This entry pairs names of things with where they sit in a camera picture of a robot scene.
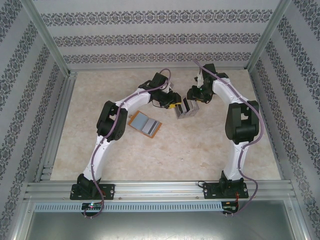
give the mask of wall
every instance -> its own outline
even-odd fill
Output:
[[[36,0],[71,69],[244,67],[279,0]]]
[[[0,240],[34,180],[64,77],[18,0],[0,0]]]
[[[281,171],[320,239],[320,1],[294,0],[251,72]]]

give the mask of damask pattern wall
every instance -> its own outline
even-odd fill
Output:
[[[279,0],[35,0],[70,69],[244,67]]]
[[[19,0],[0,0],[0,240],[34,180],[64,82]]]
[[[277,160],[320,239],[320,1],[293,0],[251,72]]]

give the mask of marble floor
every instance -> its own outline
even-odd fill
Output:
[[[256,99],[247,70],[223,72],[242,95]],[[155,70],[138,69],[78,74],[51,180],[77,179],[90,160],[104,103],[125,98],[154,74]],[[173,70],[173,90],[185,96],[196,84],[196,75],[197,70]],[[199,107],[196,116],[179,120],[173,109],[157,108],[151,103],[140,107],[148,117],[160,121],[161,128],[154,138],[149,138],[127,126],[105,160],[102,180],[218,180],[230,149],[225,134],[228,107],[217,95],[209,104],[199,103]],[[249,148],[244,173],[257,180],[280,179],[266,133]]]

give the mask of metal grille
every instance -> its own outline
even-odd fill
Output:
[[[73,213],[81,212],[81,202],[75,203],[37,203],[37,213]],[[202,202],[108,202],[103,212],[109,213],[134,213],[134,212],[209,212],[222,211],[220,201]]]

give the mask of yellow part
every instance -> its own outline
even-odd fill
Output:
[[[173,109],[175,108],[177,105],[181,104],[181,102],[177,102],[177,103],[173,103],[173,104],[170,104],[168,109]]]

